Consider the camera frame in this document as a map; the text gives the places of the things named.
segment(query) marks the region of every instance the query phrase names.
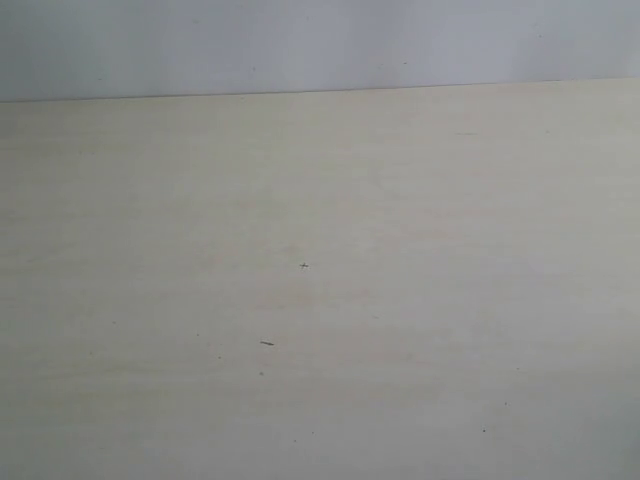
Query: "gray wall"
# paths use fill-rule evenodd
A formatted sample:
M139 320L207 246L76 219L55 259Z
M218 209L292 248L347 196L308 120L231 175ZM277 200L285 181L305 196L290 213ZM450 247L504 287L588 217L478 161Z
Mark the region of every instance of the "gray wall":
M0 100L640 74L637 0L0 0Z

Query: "table surface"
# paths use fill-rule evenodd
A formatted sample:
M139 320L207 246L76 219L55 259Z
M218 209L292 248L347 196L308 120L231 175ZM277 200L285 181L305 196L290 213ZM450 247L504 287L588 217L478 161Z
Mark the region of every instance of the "table surface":
M0 477L640 478L640 80L0 105Z

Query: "wooden table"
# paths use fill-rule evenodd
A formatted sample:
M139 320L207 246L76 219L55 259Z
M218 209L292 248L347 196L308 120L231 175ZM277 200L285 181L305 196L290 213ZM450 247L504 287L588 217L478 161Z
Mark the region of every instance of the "wooden table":
M0 105L0 477L640 478L640 81Z

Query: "white wall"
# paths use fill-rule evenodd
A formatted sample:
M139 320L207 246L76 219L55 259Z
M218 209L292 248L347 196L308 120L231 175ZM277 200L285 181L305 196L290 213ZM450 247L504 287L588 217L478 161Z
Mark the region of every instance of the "white wall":
M636 0L2 0L0 100L640 74Z

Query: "beige surface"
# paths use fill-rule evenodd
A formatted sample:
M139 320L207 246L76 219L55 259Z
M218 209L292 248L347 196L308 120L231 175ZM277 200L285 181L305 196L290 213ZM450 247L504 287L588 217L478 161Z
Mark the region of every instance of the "beige surface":
M640 478L640 81L4 104L0 156L1 478Z

